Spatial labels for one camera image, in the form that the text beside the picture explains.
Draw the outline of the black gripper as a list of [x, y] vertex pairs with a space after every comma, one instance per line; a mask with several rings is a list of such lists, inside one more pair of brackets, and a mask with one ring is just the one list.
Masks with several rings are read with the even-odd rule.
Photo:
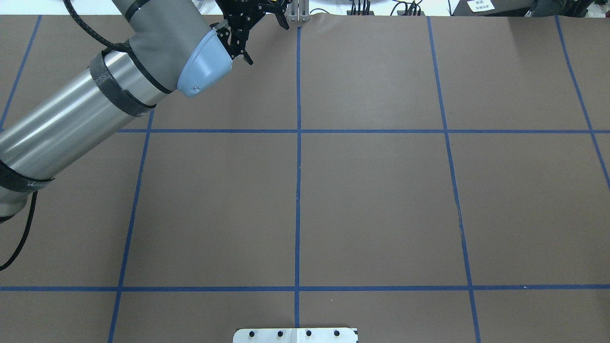
[[254, 61], [246, 49], [250, 31], [265, 15], [275, 15], [277, 23], [284, 30], [289, 29], [286, 11], [291, 0], [216, 0], [223, 14], [223, 20], [216, 24], [216, 36], [231, 59], [242, 56], [253, 65]]

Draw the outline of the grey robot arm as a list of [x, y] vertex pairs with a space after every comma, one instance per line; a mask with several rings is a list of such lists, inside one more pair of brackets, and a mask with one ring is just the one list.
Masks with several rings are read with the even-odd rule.
[[1, 133], [1, 221], [62, 170], [174, 91], [194, 97], [231, 71], [250, 30], [266, 14], [288, 29], [287, 0], [218, 0], [223, 14], [209, 25], [191, 0], [116, 0], [134, 35], [101, 37], [69, 0], [72, 19], [105, 46], [74, 80]]

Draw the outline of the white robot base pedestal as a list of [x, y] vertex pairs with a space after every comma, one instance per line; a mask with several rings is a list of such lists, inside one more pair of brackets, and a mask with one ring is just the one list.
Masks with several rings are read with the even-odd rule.
[[233, 343], [357, 343], [356, 328], [250, 328], [239, 329]]

